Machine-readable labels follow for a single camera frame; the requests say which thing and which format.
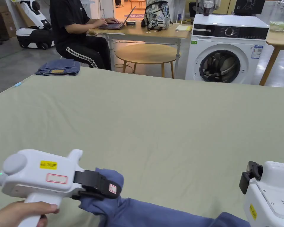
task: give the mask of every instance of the yellow label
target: yellow label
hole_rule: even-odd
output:
[[[47,169],[57,169],[58,164],[56,162],[49,162],[49,161],[41,161],[40,168],[47,168]]]
[[[251,215],[253,216],[254,220],[256,220],[257,214],[256,214],[256,210],[255,210],[255,208],[252,204],[249,206],[249,211],[251,212]]]
[[[57,69],[57,70],[52,70],[52,73],[63,73],[64,70],[63,69]]]

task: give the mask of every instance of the white stripe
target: white stripe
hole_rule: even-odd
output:
[[[89,58],[89,57],[87,57],[87,56],[84,56],[84,55],[82,55],[82,54],[79,54],[79,53],[77,53],[76,51],[73,51],[72,49],[70,49],[69,47],[66,48],[66,51],[69,52],[70,54],[72,54],[72,55],[74,55],[74,56],[80,58],[80,59],[83,59],[83,60],[88,61],[88,62],[91,64],[92,67],[98,68],[98,66],[95,64],[95,61],[92,60],[91,58]]]

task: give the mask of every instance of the black t-shirt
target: black t-shirt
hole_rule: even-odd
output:
[[[51,0],[50,16],[57,50],[65,49],[68,43],[80,42],[86,37],[86,33],[69,34],[65,29],[67,25],[84,25],[90,20],[80,0]]]

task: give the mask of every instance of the blue garment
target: blue garment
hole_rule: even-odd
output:
[[[124,178],[116,171],[96,168],[96,172],[123,187]],[[131,198],[104,199],[84,197],[81,209],[101,215],[100,227],[250,227],[248,222],[229,213],[217,219],[169,209]]]
[[[76,76],[80,72],[80,63],[74,59],[53,60],[42,65],[36,75]]]

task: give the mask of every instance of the human hand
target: human hand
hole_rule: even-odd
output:
[[[93,24],[92,24],[95,28],[103,26],[103,25],[107,25],[107,22],[105,21],[104,18],[101,18],[99,20],[96,20]]]
[[[0,210],[0,227],[17,227],[26,217],[32,215],[41,215],[37,227],[46,227],[48,220],[45,214],[58,212],[57,205],[45,202],[13,202]]]
[[[108,24],[119,24],[120,23],[116,18],[113,18],[113,17],[106,18],[105,20]]]

